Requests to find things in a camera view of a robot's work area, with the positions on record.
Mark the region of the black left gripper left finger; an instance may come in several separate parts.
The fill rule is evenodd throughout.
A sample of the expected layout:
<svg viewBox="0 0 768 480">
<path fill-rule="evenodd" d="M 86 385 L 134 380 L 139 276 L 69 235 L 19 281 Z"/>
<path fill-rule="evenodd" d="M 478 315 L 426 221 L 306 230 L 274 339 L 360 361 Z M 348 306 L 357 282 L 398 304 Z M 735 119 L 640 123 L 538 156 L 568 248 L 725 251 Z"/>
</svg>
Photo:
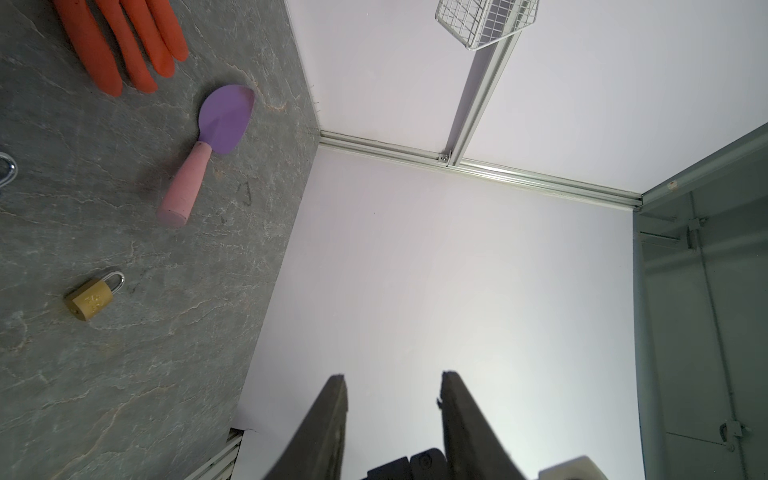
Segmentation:
<svg viewBox="0 0 768 480">
<path fill-rule="evenodd" d="M 332 375 L 265 479 L 340 479 L 347 412 L 344 376 Z"/>
</svg>

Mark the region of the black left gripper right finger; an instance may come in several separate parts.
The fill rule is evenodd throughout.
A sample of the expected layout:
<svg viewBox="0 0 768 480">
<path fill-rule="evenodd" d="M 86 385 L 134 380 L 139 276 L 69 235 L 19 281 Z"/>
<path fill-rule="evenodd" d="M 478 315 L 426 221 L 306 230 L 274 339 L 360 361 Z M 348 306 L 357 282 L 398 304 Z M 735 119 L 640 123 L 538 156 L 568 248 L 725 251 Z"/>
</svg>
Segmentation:
<svg viewBox="0 0 768 480">
<path fill-rule="evenodd" d="M 438 404 L 449 479 L 524 479 L 457 372 L 442 373 Z"/>
</svg>

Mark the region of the brass padlock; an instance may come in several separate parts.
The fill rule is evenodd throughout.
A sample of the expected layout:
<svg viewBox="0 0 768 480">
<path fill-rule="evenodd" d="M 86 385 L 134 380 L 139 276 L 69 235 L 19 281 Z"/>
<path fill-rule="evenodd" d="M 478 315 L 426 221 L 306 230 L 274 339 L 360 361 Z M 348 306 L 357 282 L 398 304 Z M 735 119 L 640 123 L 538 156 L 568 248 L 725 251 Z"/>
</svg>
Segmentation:
<svg viewBox="0 0 768 480">
<path fill-rule="evenodd" d="M 79 320 L 88 321 L 109 305 L 114 295 L 125 284 L 126 277 L 119 270 L 93 278 L 64 297 L 67 309 Z"/>
</svg>

